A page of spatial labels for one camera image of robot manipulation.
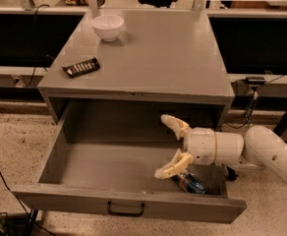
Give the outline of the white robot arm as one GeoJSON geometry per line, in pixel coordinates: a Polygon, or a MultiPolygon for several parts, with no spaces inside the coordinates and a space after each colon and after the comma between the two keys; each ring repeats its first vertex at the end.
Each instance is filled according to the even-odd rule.
{"type": "Polygon", "coordinates": [[[178,148],[171,161],[155,171],[156,179],[183,173],[191,164],[223,164],[238,171],[268,168],[287,186],[287,144],[270,129],[253,126],[241,136],[191,128],[185,121],[167,114],[160,119],[177,140],[183,140],[183,149],[178,148]]]}

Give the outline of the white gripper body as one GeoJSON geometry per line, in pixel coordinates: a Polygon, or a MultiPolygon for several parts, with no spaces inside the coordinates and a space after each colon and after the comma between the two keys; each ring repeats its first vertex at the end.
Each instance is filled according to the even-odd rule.
{"type": "Polygon", "coordinates": [[[183,148],[194,157],[194,164],[210,165],[216,156],[215,132],[207,128],[194,128],[184,136],[183,148]]]}

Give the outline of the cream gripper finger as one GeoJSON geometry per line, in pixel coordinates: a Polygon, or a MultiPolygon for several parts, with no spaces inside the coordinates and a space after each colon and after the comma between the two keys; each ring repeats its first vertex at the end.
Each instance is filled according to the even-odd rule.
{"type": "Polygon", "coordinates": [[[155,170],[156,179],[168,179],[186,170],[194,163],[194,157],[188,152],[181,152],[178,148],[170,162],[155,170]]]}
{"type": "Polygon", "coordinates": [[[161,122],[174,132],[177,140],[184,138],[191,131],[188,123],[171,115],[162,114],[161,122]]]}

